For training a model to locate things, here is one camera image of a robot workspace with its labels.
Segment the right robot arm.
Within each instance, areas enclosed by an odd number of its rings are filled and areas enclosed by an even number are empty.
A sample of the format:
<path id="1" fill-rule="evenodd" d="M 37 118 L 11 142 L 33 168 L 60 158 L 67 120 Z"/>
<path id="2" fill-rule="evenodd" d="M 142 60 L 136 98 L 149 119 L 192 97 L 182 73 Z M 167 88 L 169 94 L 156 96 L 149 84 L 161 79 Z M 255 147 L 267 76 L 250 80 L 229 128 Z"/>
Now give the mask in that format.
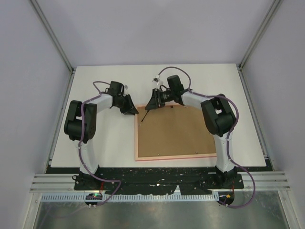
<path id="1" fill-rule="evenodd" d="M 166 90 L 154 88 L 152 96 L 145 106 L 146 111 L 162 108 L 166 102 L 174 101 L 180 105 L 201 109 L 207 130 L 213 136 L 216 148 L 216 184 L 226 188 L 237 177 L 236 165 L 232 156 L 232 131 L 236 117 L 223 94 L 202 95 L 191 88 L 185 89 L 178 75 L 167 78 Z"/>

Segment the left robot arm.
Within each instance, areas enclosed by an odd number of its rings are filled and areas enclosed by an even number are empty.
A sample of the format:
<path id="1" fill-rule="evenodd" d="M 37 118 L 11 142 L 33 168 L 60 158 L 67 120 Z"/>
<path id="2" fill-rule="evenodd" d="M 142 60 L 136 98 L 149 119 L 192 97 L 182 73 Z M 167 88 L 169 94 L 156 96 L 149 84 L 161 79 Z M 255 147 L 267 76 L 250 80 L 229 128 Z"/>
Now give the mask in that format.
<path id="1" fill-rule="evenodd" d="M 98 94 L 85 101 L 72 100 L 69 104 L 64 133 L 73 141 L 80 161 L 79 175 L 76 182 L 83 182 L 92 190 L 98 189 L 102 182 L 120 183 L 119 180 L 106 180 L 98 174 L 99 164 L 93 147 L 93 137 L 97 129 L 97 114 L 103 110 L 116 107 L 123 115 L 137 115 L 131 96 L 127 93 L 128 86 L 112 81 L 101 91 L 93 82 Z"/>

